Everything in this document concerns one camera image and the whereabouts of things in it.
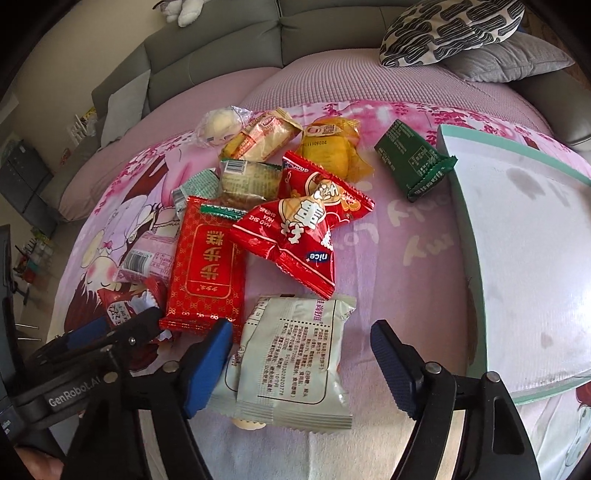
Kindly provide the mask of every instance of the pink snack package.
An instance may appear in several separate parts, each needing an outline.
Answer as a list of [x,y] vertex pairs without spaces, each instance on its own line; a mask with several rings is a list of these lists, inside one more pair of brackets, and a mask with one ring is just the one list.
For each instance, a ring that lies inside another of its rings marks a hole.
[[168,287],[177,242],[177,237],[144,233],[121,262],[114,280],[143,283],[148,277],[154,277]]

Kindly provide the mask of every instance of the gray cabinet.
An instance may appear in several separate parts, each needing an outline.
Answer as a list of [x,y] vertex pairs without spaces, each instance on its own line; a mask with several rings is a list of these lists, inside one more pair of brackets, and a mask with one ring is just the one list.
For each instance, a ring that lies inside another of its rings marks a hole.
[[0,167],[0,193],[32,226],[47,236],[56,229],[49,207],[39,193],[53,178],[34,148],[20,142]]

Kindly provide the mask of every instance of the sofa backrest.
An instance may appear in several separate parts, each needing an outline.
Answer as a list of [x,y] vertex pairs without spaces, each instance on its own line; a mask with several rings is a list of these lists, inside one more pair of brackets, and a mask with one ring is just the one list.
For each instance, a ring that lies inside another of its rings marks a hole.
[[97,88],[104,117],[111,94],[151,69],[150,109],[212,78],[256,67],[284,67],[342,48],[378,48],[385,31],[417,0],[213,0],[180,28],[147,37]]

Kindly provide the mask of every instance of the stuffed animal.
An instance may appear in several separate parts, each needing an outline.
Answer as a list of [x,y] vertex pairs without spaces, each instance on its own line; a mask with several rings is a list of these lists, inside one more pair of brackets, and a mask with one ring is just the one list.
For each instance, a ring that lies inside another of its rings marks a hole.
[[193,23],[201,14],[203,4],[209,0],[172,0],[161,1],[152,7],[159,8],[168,23],[178,20],[179,27],[186,27]]

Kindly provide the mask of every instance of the blue gripper pad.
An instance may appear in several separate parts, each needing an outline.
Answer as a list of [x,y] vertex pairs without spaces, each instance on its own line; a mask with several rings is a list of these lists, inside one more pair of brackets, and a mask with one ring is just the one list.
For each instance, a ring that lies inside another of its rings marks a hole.
[[232,324],[219,319],[201,343],[192,345],[181,359],[180,388],[183,410],[190,419],[207,405],[232,347]]
[[398,339],[386,320],[372,325],[369,340],[396,405],[410,418],[418,420],[424,408],[420,401],[424,384],[423,359],[412,346]]

